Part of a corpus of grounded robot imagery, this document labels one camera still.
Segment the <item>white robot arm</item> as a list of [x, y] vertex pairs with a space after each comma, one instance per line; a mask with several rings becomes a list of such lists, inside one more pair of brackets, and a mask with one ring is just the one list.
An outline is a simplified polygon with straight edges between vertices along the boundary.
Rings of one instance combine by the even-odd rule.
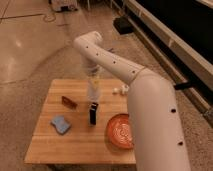
[[128, 86], [127, 110], [137, 171], [191, 171], [173, 85], [158, 73], [103, 49], [101, 34], [74, 39], [86, 72], [103, 67]]

